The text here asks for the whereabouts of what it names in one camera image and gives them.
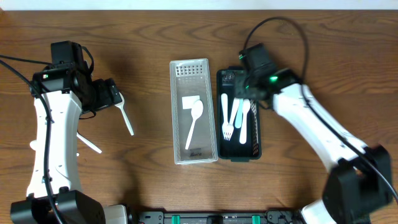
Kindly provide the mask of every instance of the white spoon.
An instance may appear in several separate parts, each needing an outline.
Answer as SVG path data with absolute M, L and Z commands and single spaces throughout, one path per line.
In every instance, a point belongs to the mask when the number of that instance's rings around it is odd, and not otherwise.
M 242 120 L 242 128 L 241 128 L 241 135 L 239 137 L 239 142 L 241 144 L 246 143 L 246 135 L 247 135 L 247 128 L 248 128 L 248 112 L 250 110 L 250 100 L 245 99 L 243 100 L 243 120 Z
M 203 103 L 201 100 L 198 100 L 193 103 L 191 115 L 192 115 L 192 125 L 191 129 L 189 130 L 187 144 L 185 145 L 185 149 L 189 148 L 189 144 L 191 143 L 193 128 L 195 127 L 195 121 L 200 118 L 201 114 L 203 113 Z

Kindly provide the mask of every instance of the spoon handle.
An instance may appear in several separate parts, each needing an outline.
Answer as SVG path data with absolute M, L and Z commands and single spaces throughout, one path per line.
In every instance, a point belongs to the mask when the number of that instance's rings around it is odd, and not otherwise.
M 191 129 L 189 130 L 187 144 L 185 145 L 185 149 L 188 149 L 189 148 L 189 144 L 191 143 L 192 134 L 193 134 L 193 128 L 195 127 L 195 121 L 196 121 L 195 119 L 192 121 Z

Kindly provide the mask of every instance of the wood grain surface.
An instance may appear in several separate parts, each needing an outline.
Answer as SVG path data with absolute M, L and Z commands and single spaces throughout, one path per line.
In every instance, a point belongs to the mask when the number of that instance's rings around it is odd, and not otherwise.
M 369 145 L 392 156 L 398 187 L 398 12 L 394 11 L 60 11 L 0 14 L 0 54 L 50 61 L 50 44 L 72 40 L 95 58 L 95 78 L 114 78 L 126 100 L 135 136 L 119 110 L 79 122 L 84 193 L 103 205 L 144 210 L 263 211 L 300 208 L 320 198 L 326 170 L 296 130 L 261 111 L 262 157 L 249 163 L 174 164 L 170 104 L 171 60 L 208 58 L 219 69 L 238 65 L 249 31 L 270 16 L 298 20 L 310 41 L 308 84 L 319 102 Z M 281 67 L 299 72 L 302 43 L 291 26 L 271 22 L 251 44 L 264 42 Z M 41 65 L 9 62 L 26 77 Z M 34 165 L 33 98 L 25 83 L 0 67 L 0 223 L 24 200 Z M 396 223 L 392 204 L 372 214 Z

